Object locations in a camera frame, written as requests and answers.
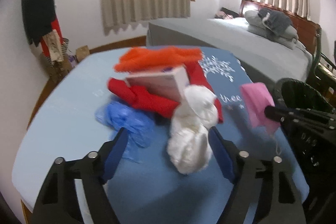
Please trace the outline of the pink face mask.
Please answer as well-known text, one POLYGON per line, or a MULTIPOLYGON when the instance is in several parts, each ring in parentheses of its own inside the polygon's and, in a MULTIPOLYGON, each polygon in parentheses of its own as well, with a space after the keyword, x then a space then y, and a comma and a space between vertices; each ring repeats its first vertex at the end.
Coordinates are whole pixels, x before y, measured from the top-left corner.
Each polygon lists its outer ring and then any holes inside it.
POLYGON ((265 115, 267 106, 274 107, 274 100, 264 83, 248 83, 240 86, 240 92, 246 105, 251 126, 253 128, 263 126, 268 135, 273 135, 280 127, 265 115))

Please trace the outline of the white plastic bag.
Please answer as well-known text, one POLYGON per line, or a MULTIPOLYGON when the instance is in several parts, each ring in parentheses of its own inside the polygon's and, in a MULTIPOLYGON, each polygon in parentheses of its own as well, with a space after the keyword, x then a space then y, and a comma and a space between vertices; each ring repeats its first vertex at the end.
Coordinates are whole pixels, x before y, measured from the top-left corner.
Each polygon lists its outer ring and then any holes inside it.
POLYGON ((217 96, 205 86, 189 85, 171 118, 167 153, 181 174, 205 169, 212 157, 209 129, 219 121, 217 96))

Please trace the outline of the blue plastic glove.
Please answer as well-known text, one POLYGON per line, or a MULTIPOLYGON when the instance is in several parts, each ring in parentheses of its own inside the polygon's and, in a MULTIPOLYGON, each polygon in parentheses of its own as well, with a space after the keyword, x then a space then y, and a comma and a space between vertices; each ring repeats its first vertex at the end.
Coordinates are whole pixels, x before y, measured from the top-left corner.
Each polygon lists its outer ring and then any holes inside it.
POLYGON ((123 158, 140 163, 139 149, 147 148, 154 138, 154 114, 134 109, 122 101, 110 101, 95 112, 96 121, 113 129, 112 137, 124 128, 128 142, 123 158))

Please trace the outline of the pink white tissue box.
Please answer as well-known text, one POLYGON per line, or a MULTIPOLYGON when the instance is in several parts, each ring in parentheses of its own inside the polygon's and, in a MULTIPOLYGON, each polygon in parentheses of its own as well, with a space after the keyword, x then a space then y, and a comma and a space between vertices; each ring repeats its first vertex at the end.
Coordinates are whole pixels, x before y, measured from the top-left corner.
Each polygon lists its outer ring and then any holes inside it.
POLYGON ((184 90, 190 84, 183 65, 130 73, 125 80, 129 86, 144 86, 151 94, 177 102, 181 102, 184 90))

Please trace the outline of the red plastic bag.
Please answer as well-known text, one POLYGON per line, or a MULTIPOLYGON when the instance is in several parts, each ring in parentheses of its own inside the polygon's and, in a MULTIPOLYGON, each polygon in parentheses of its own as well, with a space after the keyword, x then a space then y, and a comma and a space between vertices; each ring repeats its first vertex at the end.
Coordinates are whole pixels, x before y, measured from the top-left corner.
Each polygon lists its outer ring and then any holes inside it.
MULTIPOLYGON (((197 61, 185 63, 185 68, 191 84, 201 85, 213 91, 211 85, 205 78, 203 69, 197 61)), ((136 85, 129 87, 123 80, 110 78, 107 87, 110 92, 118 96, 118 98, 126 102, 129 106, 135 109, 157 113, 164 118, 172 118, 174 110, 179 105, 177 101, 148 92, 144 86, 136 85)))

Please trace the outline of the large orange foam net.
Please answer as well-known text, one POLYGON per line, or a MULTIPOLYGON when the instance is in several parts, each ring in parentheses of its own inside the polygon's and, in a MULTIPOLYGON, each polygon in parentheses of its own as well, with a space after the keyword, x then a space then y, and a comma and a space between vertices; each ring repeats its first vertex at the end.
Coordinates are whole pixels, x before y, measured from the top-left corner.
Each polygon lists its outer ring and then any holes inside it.
POLYGON ((202 59, 199 48, 168 46, 159 50, 133 47, 119 58, 114 66, 116 72, 137 72, 156 67, 176 67, 202 59))

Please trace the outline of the grey folded pillows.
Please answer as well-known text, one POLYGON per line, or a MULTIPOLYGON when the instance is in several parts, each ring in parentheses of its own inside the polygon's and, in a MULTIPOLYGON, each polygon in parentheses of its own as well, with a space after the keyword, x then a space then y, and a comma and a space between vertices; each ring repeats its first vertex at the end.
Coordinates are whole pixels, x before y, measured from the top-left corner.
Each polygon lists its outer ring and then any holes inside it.
POLYGON ((291 50, 298 46, 298 33, 289 16, 281 11, 262 8, 244 13, 248 31, 279 43, 291 50))

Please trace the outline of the blue printed table cloth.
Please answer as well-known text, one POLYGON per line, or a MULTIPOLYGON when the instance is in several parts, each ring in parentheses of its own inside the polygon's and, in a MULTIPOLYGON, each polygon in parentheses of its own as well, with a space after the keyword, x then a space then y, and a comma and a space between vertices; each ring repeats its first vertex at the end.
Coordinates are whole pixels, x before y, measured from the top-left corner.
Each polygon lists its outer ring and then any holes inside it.
MULTIPOLYGON (((309 193, 304 175, 281 130, 274 137, 262 127, 252 128, 240 94, 249 82, 246 63, 233 54, 203 48, 207 79, 223 107, 224 122, 218 130, 224 139, 258 159, 272 160, 281 150, 283 162, 299 190, 309 193)), ((83 158, 112 139, 111 128, 96 121, 95 112, 112 99, 109 78, 123 79, 113 69, 125 50, 86 57, 51 93, 32 121, 18 150, 12 182, 26 206, 33 207, 50 167, 57 157, 83 158)), ((216 223, 232 190, 215 159, 206 169, 183 176, 169 160, 168 123, 157 125, 151 145, 138 150, 135 162, 121 160, 106 185, 110 203, 122 223, 216 223)))

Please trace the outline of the red wooden headboard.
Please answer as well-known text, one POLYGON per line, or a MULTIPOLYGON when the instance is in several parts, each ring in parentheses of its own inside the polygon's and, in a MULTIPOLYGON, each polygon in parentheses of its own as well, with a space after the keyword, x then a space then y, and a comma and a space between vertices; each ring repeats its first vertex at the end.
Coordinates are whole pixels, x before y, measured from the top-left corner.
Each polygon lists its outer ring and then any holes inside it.
POLYGON ((321 26, 319 24, 307 20, 306 18, 302 18, 290 11, 251 0, 241 0, 239 13, 243 16, 248 10, 260 10, 262 8, 281 11, 289 16, 294 28, 297 30, 299 41, 303 43, 308 52, 312 55, 315 54, 318 44, 321 43, 321 26))

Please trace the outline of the dark grey folded blanket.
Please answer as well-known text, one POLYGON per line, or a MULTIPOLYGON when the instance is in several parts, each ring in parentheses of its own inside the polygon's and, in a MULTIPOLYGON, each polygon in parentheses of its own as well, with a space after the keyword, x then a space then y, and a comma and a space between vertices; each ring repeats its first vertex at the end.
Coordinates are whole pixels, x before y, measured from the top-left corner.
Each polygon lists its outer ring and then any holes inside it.
POLYGON ((282 36, 292 21, 289 16, 281 11, 262 8, 258 12, 258 16, 266 28, 266 34, 269 38, 282 36))

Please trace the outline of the dark bag beside bed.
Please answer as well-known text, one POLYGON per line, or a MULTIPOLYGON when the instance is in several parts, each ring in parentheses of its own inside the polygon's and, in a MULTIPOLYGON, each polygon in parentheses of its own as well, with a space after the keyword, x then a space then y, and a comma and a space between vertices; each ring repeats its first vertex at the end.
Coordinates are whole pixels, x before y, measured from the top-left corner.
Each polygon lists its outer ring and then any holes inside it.
POLYGON ((240 15, 237 12, 222 7, 216 14, 215 19, 233 19, 240 15))

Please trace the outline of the brown paper bag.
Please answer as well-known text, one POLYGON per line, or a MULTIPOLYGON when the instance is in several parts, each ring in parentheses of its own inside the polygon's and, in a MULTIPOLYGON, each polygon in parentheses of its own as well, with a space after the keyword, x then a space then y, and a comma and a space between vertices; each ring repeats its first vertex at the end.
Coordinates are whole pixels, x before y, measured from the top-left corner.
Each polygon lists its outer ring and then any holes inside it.
POLYGON ((76 50, 76 60, 78 63, 83 61, 89 55, 90 55, 90 50, 88 46, 82 46, 76 50))

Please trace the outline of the striped basket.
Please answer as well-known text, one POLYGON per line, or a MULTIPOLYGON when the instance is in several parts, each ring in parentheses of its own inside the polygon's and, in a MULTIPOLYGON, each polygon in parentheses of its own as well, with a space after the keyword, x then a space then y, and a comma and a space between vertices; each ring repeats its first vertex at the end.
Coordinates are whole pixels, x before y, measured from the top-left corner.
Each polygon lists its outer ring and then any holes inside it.
POLYGON ((69 40, 67 38, 63 38, 62 42, 62 54, 65 56, 68 51, 69 40))

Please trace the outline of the beige tote bag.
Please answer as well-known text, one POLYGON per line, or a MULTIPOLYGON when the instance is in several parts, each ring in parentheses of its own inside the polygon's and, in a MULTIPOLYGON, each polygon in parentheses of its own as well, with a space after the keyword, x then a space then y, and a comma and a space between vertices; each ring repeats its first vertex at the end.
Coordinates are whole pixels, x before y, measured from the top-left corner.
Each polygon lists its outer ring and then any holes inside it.
POLYGON ((50 33, 42 37, 49 50, 52 62, 62 62, 64 60, 62 54, 62 42, 58 32, 53 29, 50 33))

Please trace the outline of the red hanging bag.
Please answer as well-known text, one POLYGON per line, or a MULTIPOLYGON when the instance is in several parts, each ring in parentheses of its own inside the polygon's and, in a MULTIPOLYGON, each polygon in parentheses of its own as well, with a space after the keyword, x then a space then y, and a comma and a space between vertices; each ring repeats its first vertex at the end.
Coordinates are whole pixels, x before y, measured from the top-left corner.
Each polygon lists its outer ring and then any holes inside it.
POLYGON ((62 50, 63 38, 57 18, 51 22, 51 28, 51 32, 41 38, 42 51, 52 62, 61 62, 64 60, 62 50))

